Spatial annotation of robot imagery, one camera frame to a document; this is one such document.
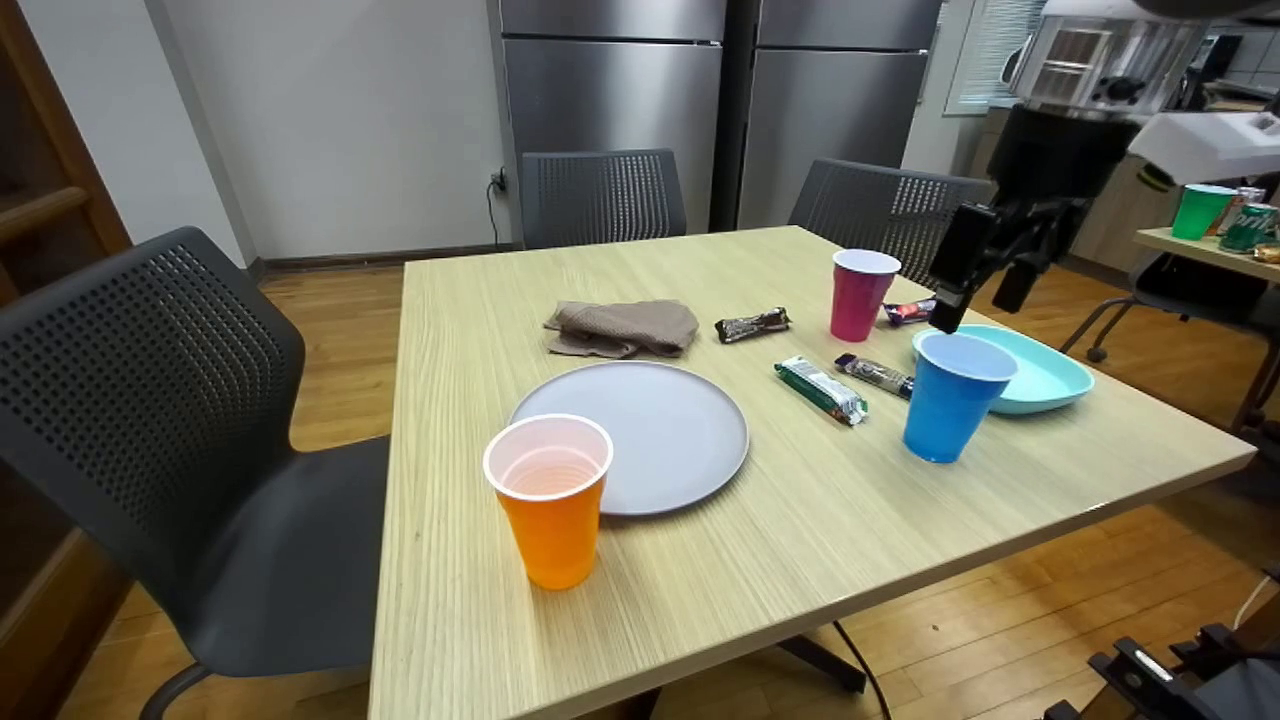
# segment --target refrigerator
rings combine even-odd
[[[736,0],[715,227],[785,226],[820,155],[900,164],[941,0]]]
[[[686,232],[702,232],[724,11],[728,0],[495,0],[503,164],[518,167],[518,153],[673,149]]]

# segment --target table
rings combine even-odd
[[[369,713],[590,713],[1252,459],[1095,375],[1076,409],[989,422],[961,463],[923,463],[900,443],[902,399],[864,389],[872,422],[840,429],[774,382],[785,355],[850,349],[829,338],[829,293],[830,245],[801,227],[409,263]],[[699,316],[681,367],[736,396],[753,455],[699,507],[609,524],[587,583],[534,591],[478,475],[485,442],[583,367],[544,352],[555,301],[655,298]],[[789,338],[715,346],[713,319],[779,305]],[[902,367],[913,333],[857,352]]]
[[[1257,281],[1280,284],[1280,263],[1260,263],[1252,257],[1225,251],[1219,236],[1176,239],[1169,227],[1138,227],[1137,245],[1169,251],[1169,257],[1188,257],[1188,259],[1198,259],[1198,263],[1212,263],[1212,267],[1225,267],[1235,275],[1257,275]],[[1260,367],[1241,399],[1241,414],[1230,422],[1235,434],[1265,424],[1265,406],[1268,406],[1274,382],[1280,382],[1280,338],[1268,333],[1268,355],[1260,360]]]

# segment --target red cup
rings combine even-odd
[[[866,251],[866,248],[843,248],[830,259],[837,259],[830,338],[858,346],[872,338],[882,293],[902,263],[894,257]]]

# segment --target metal panel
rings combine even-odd
[[[738,227],[785,226],[820,155],[900,164],[919,54],[757,54]]]
[[[498,0],[508,37],[720,41],[728,0]]]
[[[941,0],[758,0],[757,46],[929,48]]]
[[[516,153],[673,149],[686,227],[708,227],[720,48],[508,41]]]

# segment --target brown napkin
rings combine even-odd
[[[676,301],[643,301],[643,305],[560,305],[548,319],[552,355],[681,355],[696,319]]]

